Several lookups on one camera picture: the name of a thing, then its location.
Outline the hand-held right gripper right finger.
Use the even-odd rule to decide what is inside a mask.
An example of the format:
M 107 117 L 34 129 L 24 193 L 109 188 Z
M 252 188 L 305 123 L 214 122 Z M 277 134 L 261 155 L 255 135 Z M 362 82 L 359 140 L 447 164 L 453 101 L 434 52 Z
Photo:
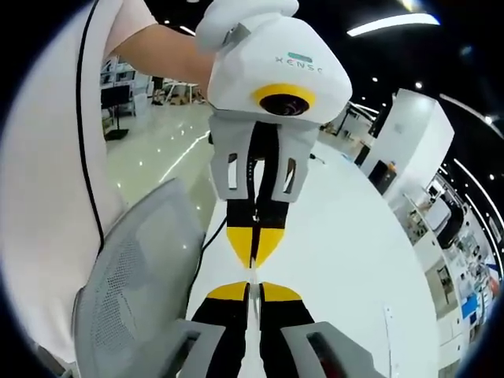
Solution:
M 288 287 L 260 284 L 260 356 L 267 377 L 377 377 L 372 354 L 327 321 L 316 322 Z

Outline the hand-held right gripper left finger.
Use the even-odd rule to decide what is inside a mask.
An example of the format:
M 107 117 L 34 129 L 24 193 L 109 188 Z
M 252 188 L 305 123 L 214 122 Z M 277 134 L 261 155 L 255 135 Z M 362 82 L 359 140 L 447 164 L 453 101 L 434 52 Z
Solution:
M 191 320 L 169 330 L 162 377 L 237 377 L 245 355 L 248 317 L 246 281 L 212 290 Z

